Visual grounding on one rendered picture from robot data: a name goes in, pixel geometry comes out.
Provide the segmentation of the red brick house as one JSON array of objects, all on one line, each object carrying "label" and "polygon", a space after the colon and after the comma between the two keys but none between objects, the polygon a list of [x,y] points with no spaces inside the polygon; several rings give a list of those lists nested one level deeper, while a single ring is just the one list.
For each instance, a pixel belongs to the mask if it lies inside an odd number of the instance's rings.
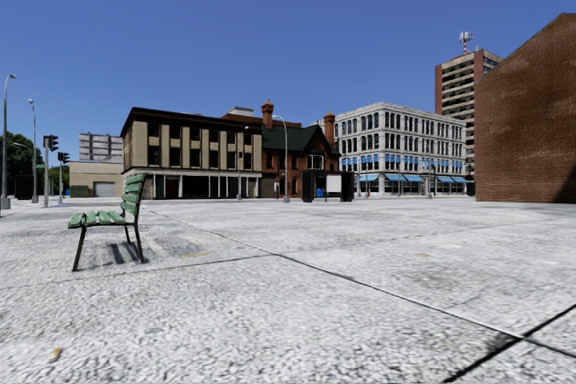
[{"label": "red brick house", "polygon": [[[258,184],[261,198],[284,196],[284,126],[273,118],[274,104],[267,100],[262,115],[256,117],[248,108],[234,107],[222,117],[240,122],[262,132],[262,178]],[[339,152],[335,140],[336,116],[327,112],[321,122],[304,127],[297,122],[286,122],[288,137],[288,194],[290,199],[301,198],[304,170],[339,170]]]}]

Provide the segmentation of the black bus shelter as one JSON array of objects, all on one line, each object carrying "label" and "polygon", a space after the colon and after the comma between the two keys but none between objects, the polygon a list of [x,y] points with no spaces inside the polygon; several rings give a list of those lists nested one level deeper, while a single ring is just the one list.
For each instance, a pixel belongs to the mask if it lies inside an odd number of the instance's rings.
[{"label": "black bus shelter", "polygon": [[342,202],[351,202],[354,199],[354,173],[304,170],[301,199],[304,202],[315,200],[317,188],[323,189],[323,198],[340,198]]}]

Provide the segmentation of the beige concrete building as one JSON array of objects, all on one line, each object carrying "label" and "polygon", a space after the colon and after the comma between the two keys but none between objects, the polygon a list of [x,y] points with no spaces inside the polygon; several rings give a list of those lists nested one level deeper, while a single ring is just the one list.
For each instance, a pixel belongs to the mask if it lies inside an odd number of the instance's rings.
[{"label": "beige concrete building", "polygon": [[123,174],[146,172],[149,198],[259,198],[263,120],[232,109],[220,117],[141,107],[121,131]]}]

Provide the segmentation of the white stone building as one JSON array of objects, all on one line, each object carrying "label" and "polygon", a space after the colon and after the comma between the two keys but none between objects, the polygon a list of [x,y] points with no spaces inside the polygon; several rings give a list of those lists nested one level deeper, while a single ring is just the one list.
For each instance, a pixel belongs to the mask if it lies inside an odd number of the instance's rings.
[{"label": "white stone building", "polygon": [[330,133],[359,196],[466,193],[466,124],[456,118],[377,102],[331,117]]}]

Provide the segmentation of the green bench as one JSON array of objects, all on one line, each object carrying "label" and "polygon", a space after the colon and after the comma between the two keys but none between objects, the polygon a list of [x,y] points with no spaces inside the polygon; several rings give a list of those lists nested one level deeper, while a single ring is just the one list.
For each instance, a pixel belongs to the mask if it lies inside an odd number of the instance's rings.
[{"label": "green bench", "polygon": [[68,223],[69,229],[81,229],[81,235],[78,242],[78,249],[74,259],[73,269],[75,272],[78,270],[78,263],[80,255],[82,252],[82,246],[85,240],[86,232],[89,228],[95,226],[121,226],[124,228],[126,233],[126,241],[131,244],[130,235],[128,227],[132,226],[134,228],[136,243],[137,243],[137,254],[141,263],[145,263],[146,260],[143,256],[142,245],[140,234],[138,230],[138,218],[140,205],[142,201],[142,194],[144,192],[144,186],[146,184],[147,173],[133,174],[126,178],[126,184],[124,187],[122,202],[120,207],[122,209],[121,213],[116,211],[88,211],[79,212],[74,214]]}]

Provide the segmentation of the low beige building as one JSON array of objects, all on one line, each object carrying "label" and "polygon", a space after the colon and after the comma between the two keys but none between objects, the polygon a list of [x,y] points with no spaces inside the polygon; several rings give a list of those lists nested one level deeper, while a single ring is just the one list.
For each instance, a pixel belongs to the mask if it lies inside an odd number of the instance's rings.
[{"label": "low beige building", "polygon": [[122,171],[123,166],[119,162],[72,162],[70,196],[118,197],[123,189]]}]

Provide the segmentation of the pale concrete building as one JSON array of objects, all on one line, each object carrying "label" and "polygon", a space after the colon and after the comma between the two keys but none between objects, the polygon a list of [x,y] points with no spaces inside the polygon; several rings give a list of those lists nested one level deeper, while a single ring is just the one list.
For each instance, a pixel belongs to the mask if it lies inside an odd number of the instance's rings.
[{"label": "pale concrete building", "polygon": [[123,141],[120,136],[81,133],[78,137],[80,161],[112,163],[122,161]]}]

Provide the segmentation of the brown tower with antenna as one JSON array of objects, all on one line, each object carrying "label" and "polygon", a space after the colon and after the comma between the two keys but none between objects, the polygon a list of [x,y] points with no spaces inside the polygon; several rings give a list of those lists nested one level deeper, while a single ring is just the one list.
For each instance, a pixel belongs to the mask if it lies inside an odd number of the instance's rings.
[{"label": "brown tower with antenna", "polygon": [[466,180],[474,181],[474,84],[491,72],[502,60],[487,50],[468,51],[474,39],[462,31],[461,55],[435,67],[435,113],[463,120],[466,123]]}]

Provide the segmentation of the traffic light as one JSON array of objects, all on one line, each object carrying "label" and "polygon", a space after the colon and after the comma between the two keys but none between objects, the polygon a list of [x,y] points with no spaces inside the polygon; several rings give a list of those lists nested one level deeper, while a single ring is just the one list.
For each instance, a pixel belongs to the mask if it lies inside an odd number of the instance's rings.
[{"label": "traffic light", "polygon": [[59,185],[59,196],[58,196],[58,202],[62,203],[63,193],[64,193],[62,166],[65,163],[68,163],[70,161],[70,154],[65,153],[65,152],[58,152],[58,161],[59,161],[59,184],[58,184]]},{"label": "traffic light", "polygon": [[43,207],[47,208],[49,206],[49,156],[50,152],[58,148],[58,136],[57,135],[44,135],[43,136],[43,147],[44,147],[44,191],[43,191]]}]

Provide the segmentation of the red brick building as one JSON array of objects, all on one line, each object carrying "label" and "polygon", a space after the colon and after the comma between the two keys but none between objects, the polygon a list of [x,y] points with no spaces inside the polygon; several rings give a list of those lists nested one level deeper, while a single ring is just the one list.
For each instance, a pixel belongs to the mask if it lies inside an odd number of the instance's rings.
[{"label": "red brick building", "polygon": [[524,42],[474,95],[477,200],[576,203],[576,14]]}]

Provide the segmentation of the dark box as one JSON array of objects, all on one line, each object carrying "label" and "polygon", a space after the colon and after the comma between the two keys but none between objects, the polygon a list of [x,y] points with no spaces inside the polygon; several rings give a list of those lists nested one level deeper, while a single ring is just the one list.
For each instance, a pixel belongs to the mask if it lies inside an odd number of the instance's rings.
[{"label": "dark box", "polygon": [[34,195],[34,176],[16,175],[14,177],[14,196],[18,200],[31,200]]}]

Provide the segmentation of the trees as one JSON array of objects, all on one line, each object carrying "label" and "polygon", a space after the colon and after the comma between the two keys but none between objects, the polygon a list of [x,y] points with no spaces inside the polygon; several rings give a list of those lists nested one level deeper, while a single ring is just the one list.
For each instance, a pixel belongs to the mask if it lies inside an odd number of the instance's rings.
[{"label": "trees", "polygon": [[[32,149],[33,143],[21,134],[7,133],[7,170],[8,170],[8,195],[14,195],[14,177],[16,175],[32,175],[32,153],[28,150],[13,146],[17,142]],[[69,189],[70,168],[69,164],[62,166],[64,194]],[[50,160],[49,185],[55,194],[59,191],[59,164],[58,161]]]}]

